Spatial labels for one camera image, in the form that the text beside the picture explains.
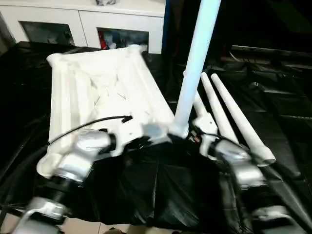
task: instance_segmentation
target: white rod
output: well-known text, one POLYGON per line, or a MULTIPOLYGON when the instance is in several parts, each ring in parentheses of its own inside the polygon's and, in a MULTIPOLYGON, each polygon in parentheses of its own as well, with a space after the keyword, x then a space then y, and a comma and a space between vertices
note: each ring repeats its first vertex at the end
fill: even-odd
POLYGON ((195 108, 197 116, 199 116, 199 117, 207 114, 206 107, 205 107, 203 101, 201 100, 198 92, 196 92, 196 95, 194 98, 194 108, 195 108))
POLYGON ((221 103, 215 94, 215 90, 213 86, 210 83, 210 80, 206 73, 201 74, 201 81, 204 85, 207 98, 210 104, 210 107, 213 111, 214 118, 216 120, 216 123, 218 125, 218 129, 220 131, 220 134, 224 137, 227 137, 228 139, 231 139, 235 143, 238 144, 238 139, 234 133, 233 128, 231 127, 231 124, 226 117, 226 114, 224 113, 224 110, 221 106, 221 103))
POLYGON ((224 103, 228 107, 235 123, 237 124, 240 132, 242 133, 246 143, 248 144, 251 152, 257 156, 258 166, 266 166, 275 162, 275 157, 271 150, 266 147, 258 134, 253 129, 239 106, 226 89, 217 74, 212 74, 211 79, 213 80, 217 90, 219 91, 224 103))
POLYGON ((185 138, 188 121, 214 30, 221 0, 201 0, 185 75, 175 112, 172 134, 185 138))

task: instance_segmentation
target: black fabric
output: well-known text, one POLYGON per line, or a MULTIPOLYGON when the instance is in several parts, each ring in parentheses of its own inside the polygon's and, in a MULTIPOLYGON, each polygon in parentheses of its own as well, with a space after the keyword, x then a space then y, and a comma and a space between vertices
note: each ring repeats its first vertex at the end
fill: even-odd
MULTIPOLYGON (((0 180, 0 203, 10 187, 11 172, 46 143, 51 101, 51 68, 46 57, 73 48, 21 42, 0 57, 6 140, 0 170, 19 152, 0 180)), ((78 52, 92 51, 80 48, 78 52)), ((184 67, 170 58, 143 54, 151 73, 175 111, 184 67)), ((246 64, 209 66, 218 73, 261 139, 277 158, 265 173, 274 190, 303 225, 312 207, 311 101, 306 71, 288 71, 246 64)), ((201 97, 210 111, 202 86, 201 97)), ((239 141, 242 136, 234 126, 239 141)), ((237 206, 231 178, 198 155, 191 142, 162 144, 107 158, 94 164, 85 187, 73 197, 72 214, 106 224, 145 224, 206 233, 248 233, 251 225, 237 206)), ((10 207, 23 208, 46 180, 27 168, 10 207)))

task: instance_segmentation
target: tiled floor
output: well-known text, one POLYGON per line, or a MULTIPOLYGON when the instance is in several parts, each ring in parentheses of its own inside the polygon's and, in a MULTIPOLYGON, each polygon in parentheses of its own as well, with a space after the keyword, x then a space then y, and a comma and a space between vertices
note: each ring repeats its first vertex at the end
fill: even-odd
MULTIPOLYGON (((0 233, 9 233, 18 220, 18 217, 8 214, 0 233)), ((86 222, 76 218, 67 219, 61 229, 65 234, 103 234, 111 227, 120 229, 127 234, 171 234, 173 232, 173 230, 168 229, 146 228, 143 226, 132 226, 130 224, 105 225, 99 222, 86 222)))

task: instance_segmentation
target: white cabinet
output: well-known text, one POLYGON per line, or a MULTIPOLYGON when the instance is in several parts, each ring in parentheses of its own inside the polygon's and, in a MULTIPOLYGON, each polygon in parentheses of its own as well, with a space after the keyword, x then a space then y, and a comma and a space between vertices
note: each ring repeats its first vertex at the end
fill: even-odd
POLYGON ((0 0, 16 42, 103 48, 116 41, 117 48, 146 44, 155 54, 162 50, 165 8, 166 0, 118 0, 109 6, 97 6, 96 0, 0 0))
POLYGON ((99 33, 105 30, 117 34, 135 31, 141 38, 145 37, 143 32, 146 32, 146 42, 141 40, 148 45, 149 53, 161 54, 164 18, 89 11, 79 13, 89 47, 101 48, 99 33))
POLYGON ((72 37, 75 46, 87 46, 77 10, 0 6, 0 13, 16 42, 57 39, 66 44, 66 32, 69 32, 68 37, 72 37))

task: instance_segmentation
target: cabinet glass door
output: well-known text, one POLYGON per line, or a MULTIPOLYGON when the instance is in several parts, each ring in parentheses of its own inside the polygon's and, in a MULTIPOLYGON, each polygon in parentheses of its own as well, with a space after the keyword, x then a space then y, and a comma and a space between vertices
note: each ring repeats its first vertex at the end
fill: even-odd
POLYGON ((148 49, 148 32, 97 28, 102 50, 124 48, 137 44, 148 49))
POLYGON ((29 41, 49 44, 75 45, 68 24, 19 22, 29 41))

